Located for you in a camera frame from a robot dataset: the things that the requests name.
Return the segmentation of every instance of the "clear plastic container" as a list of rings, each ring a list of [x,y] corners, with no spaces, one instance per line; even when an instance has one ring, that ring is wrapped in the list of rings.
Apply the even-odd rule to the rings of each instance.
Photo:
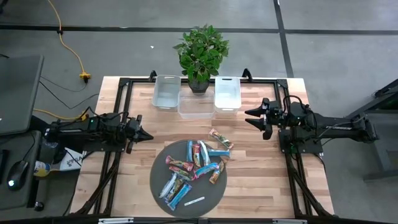
[[[181,78],[173,75],[156,77],[155,92],[152,104],[161,111],[177,111],[178,93],[181,89]]]
[[[236,113],[242,106],[241,81],[238,77],[217,77],[215,106],[218,113]]]
[[[182,88],[178,97],[178,113],[183,119],[210,119],[215,112],[214,92],[207,90],[198,96],[189,88]]]

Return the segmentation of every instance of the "blue wrapper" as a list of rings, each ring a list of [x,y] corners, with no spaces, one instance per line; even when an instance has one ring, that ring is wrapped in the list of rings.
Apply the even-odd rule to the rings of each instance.
[[[187,144],[187,162],[193,162],[192,157],[192,141],[189,140]]]
[[[209,156],[228,156],[228,157],[230,157],[229,150],[208,149],[207,152],[208,152]]]
[[[192,186],[185,183],[184,186],[181,188],[180,192],[173,198],[173,200],[168,203],[167,205],[170,207],[171,210],[175,210],[177,204],[181,201],[181,199],[192,189]]]
[[[208,164],[205,167],[202,167],[195,171],[195,177],[199,178],[201,175],[207,174],[208,172],[218,169],[218,164],[216,162]]]
[[[173,187],[176,178],[177,178],[177,174],[174,173],[172,178],[166,183],[166,185],[164,185],[161,193],[159,194],[159,198],[164,198],[167,195],[167,193]]]
[[[211,163],[211,161],[209,158],[209,154],[207,153],[206,145],[203,141],[198,141],[198,143],[200,144],[200,154],[203,158],[203,163],[205,166],[207,166],[208,164]]]

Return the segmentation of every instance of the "wooden tabletop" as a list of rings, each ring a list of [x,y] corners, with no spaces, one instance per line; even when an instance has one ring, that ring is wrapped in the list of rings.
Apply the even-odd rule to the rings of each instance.
[[[120,77],[104,77],[96,106],[97,113],[113,112]],[[308,103],[304,81],[288,78],[289,92]],[[212,218],[291,218],[294,217],[292,198],[284,155],[280,152],[277,128],[271,139],[244,119],[245,110],[261,104],[262,98],[275,100],[272,85],[242,84],[242,107],[237,114],[215,114],[213,119],[182,119],[178,113],[157,111],[152,106],[154,83],[135,83],[132,88],[130,116],[142,114],[142,127],[154,139],[135,144],[131,154],[123,153],[119,166],[112,216],[170,217],[160,209],[149,188],[149,173],[156,155],[168,144],[183,139],[204,139],[217,147],[208,133],[217,129],[234,143],[231,160],[226,165],[227,187],[221,202],[204,217]],[[126,95],[124,91],[121,102]],[[100,179],[104,153],[95,152],[84,160],[75,189],[71,212],[77,211],[89,199]],[[333,213],[325,171],[311,154],[303,154],[308,188],[324,208]],[[108,188],[104,191],[104,200]],[[300,208],[304,211],[301,191]]]

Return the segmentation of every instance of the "round plate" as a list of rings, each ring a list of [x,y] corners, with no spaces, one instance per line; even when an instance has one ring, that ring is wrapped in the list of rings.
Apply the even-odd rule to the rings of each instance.
[[[163,211],[170,215],[180,218],[194,218],[200,217],[210,212],[220,202],[224,195],[226,187],[226,169],[222,171],[217,179],[216,184],[212,184],[209,178],[213,174],[213,171],[199,177],[197,180],[187,182],[192,186],[192,189],[181,199],[176,206],[175,210],[171,210],[167,206],[164,199],[159,198],[159,194],[162,191],[164,185],[172,177],[173,172],[169,170],[169,165],[165,163],[166,157],[171,156],[173,159],[186,162],[187,161],[187,144],[189,140],[174,142],[163,149],[162,152],[156,157],[154,165],[150,170],[150,191],[154,197],[156,203]],[[221,158],[218,156],[211,156],[211,162],[219,163]],[[203,166],[203,159],[200,156],[200,162]],[[184,204],[192,200],[205,197],[205,199],[195,202],[191,205],[185,206]]]

